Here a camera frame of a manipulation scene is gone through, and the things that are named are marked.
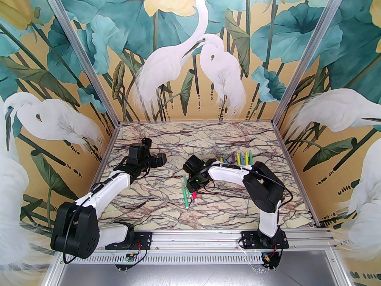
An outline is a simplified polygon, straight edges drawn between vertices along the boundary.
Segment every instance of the mounting plate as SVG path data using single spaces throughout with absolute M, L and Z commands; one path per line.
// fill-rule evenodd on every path
M 151 242 L 152 242 L 152 232 L 139 232 L 135 231 L 134 236 L 134 242 L 139 241 L 141 244 L 143 244 L 141 250 L 149 250 L 151 248 Z M 128 245 L 126 243 L 114 243 L 109 244 L 106 247 L 104 247 L 105 250 L 138 250 L 138 244 L 134 244 L 133 246 Z
M 264 242 L 260 240 L 257 230 L 242 231 L 242 245 L 244 249 L 288 249 L 290 246 L 287 241 L 286 233 L 278 229 L 275 236 Z

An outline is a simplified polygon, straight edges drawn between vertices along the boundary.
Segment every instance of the painted wall mural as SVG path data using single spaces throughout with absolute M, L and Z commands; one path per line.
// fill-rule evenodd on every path
M 326 2 L 62 0 L 120 119 L 151 122 L 270 119 Z
M 39 285 L 114 130 L 46 0 L 0 0 L 0 106 L 0 284 Z
M 342 40 L 318 54 L 278 124 L 356 285 L 381 282 L 380 2 L 342 2 L 330 26 Z

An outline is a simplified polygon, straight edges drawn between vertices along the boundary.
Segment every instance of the white egret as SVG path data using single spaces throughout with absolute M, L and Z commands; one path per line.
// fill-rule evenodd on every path
M 0 108 L 3 104 L 0 97 Z M 30 280 L 30 266 L 49 260 L 29 247 L 29 243 L 47 244 L 41 242 L 42 236 L 20 226 L 20 208 L 29 178 L 18 162 L 14 137 L 7 141 L 4 118 L 0 118 L 0 166 L 0 280 L 2 285 L 17 284 Z
M 246 103 L 246 93 L 241 80 L 237 59 L 224 52 L 224 42 L 216 34 L 204 34 L 189 50 L 202 46 L 200 65 L 205 75 L 212 81 L 221 104 L 227 98 L 227 117 L 238 116 Z
M 151 104 L 156 106 L 154 99 L 157 97 L 157 88 L 169 80 L 178 78 L 181 67 L 192 53 L 189 49 L 205 33 L 209 21 L 205 0 L 196 0 L 196 8 L 199 22 L 193 34 L 181 44 L 155 50 L 137 71 L 135 83 L 138 94 L 135 96 L 135 101 L 138 106 L 143 104 L 148 111 L 151 109 Z
M 361 178 L 351 199 L 341 205 L 357 215 L 344 222 L 338 230 L 349 242 L 345 246 L 351 256 L 372 259 L 381 255 L 381 169 L 379 167 L 381 139 L 368 149 L 363 161 Z
M 317 122 L 333 132 L 348 127 L 380 125 L 381 105 L 367 100 L 353 89 L 334 89 L 306 99 L 291 121 L 291 129 L 305 128 L 309 123 Z
M 18 92 L 4 102 L 7 126 L 7 147 L 15 115 L 24 128 L 37 138 L 66 140 L 90 149 L 90 143 L 103 153 L 103 135 L 91 119 L 76 112 L 60 99 L 41 102 L 28 92 Z

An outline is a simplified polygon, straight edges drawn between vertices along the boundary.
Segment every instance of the egret beak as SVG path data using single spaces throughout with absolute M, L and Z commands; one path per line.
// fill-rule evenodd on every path
M 201 39 L 200 41 L 197 41 L 192 48 L 190 48 L 187 53 L 185 53 L 182 57 L 185 57 L 185 55 L 188 55 L 190 52 L 192 52 L 193 50 L 195 50 L 200 43 L 204 42 L 205 41 L 205 38 Z
M 375 121 L 375 122 L 380 122 L 381 123 L 381 119 L 377 119 L 377 118 L 374 118 L 374 117 L 362 117 L 361 119 L 362 120 Z
M 9 141 L 11 139 L 11 131 L 12 131 L 12 120 L 11 120 L 11 112 L 13 108 L 8 110 L 5 114 L 5 132 L 7 134 L 7 151 L 9 151 Z

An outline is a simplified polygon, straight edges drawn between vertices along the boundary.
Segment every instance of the marble surface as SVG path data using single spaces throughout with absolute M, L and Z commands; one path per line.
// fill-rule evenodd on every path
M 242 186 L 215 181 L 213 188 L 213 183 L 209 183 L 209 192 L 200 190 L 197 202 L 192 202 L 189 209 L 185 209 L 182 194 L 182 175 L 185 175 L 182 165 L 192 154 L 204 161 L 224 156 L 231 162 L 233 152 L 251 150 L 253 161 L 264 162 L 293 192 L 293 201 L 280 210 L 281 226 L 313 226 L 269 122 L 124 125 L 103 179 L 128 154 L 128 146 L 145 136 L 152 139 L 151 154 L 163 152 L 168 161 L 123 190 L 102 214 L 101 224 L 124 220 L 134 224 L 137 230 L 255 229 L 259 209 Z

